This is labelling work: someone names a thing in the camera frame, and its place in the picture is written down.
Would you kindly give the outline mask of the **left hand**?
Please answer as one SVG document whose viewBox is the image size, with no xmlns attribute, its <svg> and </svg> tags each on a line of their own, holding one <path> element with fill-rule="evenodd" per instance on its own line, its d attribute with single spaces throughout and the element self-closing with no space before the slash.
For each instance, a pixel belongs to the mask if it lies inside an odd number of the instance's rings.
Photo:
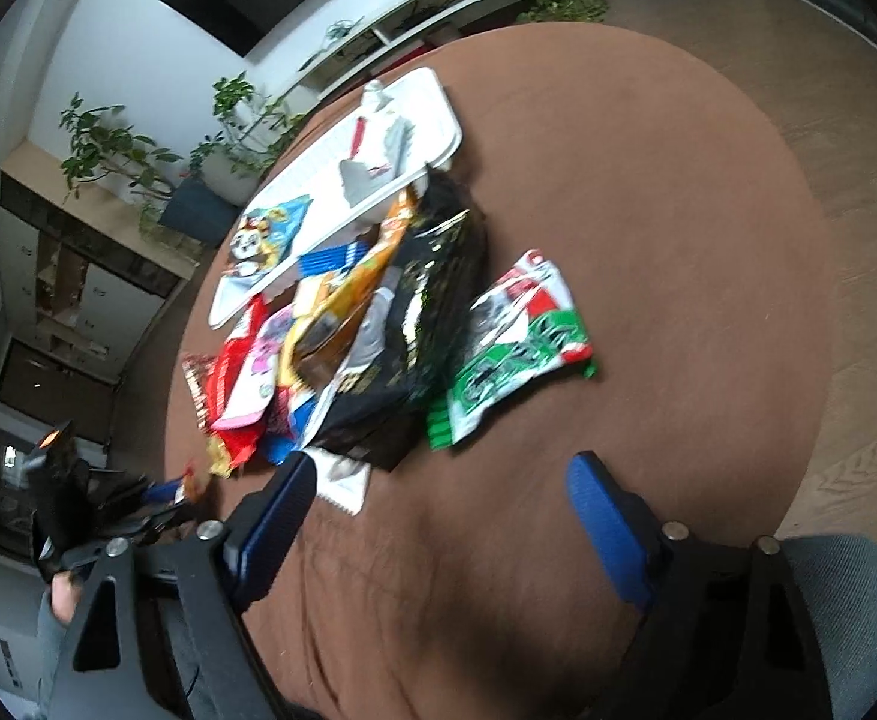
<svg viewBox="0 0 877 720">
<path fill-rule="evenodd" d="M 59 624 L 69 626 L 73 622 L 82 595 L 84 595 L 84 585 L 76 574 L 63 571 L 53 575 L 50 585 L 50 610 Z"/>
</svg>

